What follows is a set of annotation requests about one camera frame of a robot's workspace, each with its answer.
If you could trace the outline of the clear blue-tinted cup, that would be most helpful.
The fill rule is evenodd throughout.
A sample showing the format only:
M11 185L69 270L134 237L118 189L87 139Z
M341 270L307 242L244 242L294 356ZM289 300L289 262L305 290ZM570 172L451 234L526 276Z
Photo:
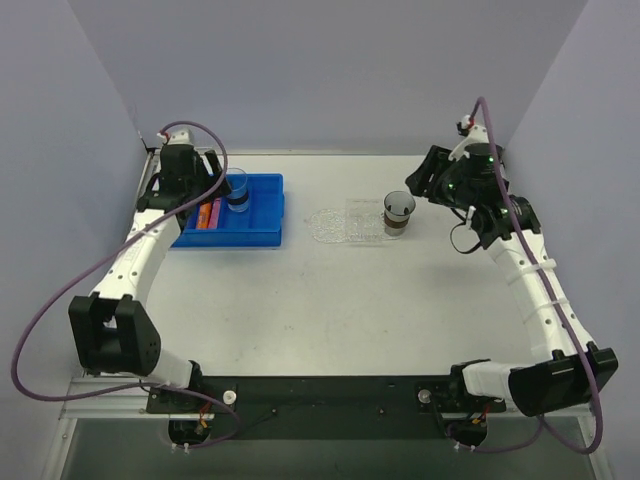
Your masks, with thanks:
M228 208L237 213L246 211L249 207L248 176L239 168L227 170L226 179L230 186L230 192L226 196Z

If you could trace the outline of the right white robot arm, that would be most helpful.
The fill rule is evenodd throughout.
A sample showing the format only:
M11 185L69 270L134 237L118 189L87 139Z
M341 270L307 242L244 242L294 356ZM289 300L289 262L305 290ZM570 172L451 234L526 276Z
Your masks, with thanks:
M577 319L529 201L502 194L508 182L486 127L464 117L457 128L461 142L454 149L432 146L406 184L415 196L463 212L512 292L533 362L477 360L452 372L465 394L509 400L528 417L586 404L617 370L616 355L599 348Z

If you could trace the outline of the clear acrylic toothbrush holder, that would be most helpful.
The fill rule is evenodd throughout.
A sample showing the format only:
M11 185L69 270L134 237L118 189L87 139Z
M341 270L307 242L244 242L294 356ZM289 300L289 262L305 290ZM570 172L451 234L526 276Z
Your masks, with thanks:
M348 199L345 203L348 243L378 243L385 238L383 207L377 199Z

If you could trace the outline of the clear brown-banded cup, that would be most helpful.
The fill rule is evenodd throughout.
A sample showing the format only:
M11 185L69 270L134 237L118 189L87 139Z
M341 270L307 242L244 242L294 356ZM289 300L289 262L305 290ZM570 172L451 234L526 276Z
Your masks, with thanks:
M414 197L405 191L392 191L384 198L383 206L385 233L389 236L402 235L416 208Z

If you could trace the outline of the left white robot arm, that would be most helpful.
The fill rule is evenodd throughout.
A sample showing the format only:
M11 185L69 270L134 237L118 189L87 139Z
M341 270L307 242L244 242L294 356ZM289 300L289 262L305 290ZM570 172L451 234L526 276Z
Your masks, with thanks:
M148 296L167 252L198 207L229 193L225 147L199 153L192 121L163 127L159 169L136 202L131 229L102 280L68 309L81 366L89 373L131 374L170 387L183 411L204 402L197 365L163 344L146 311Z

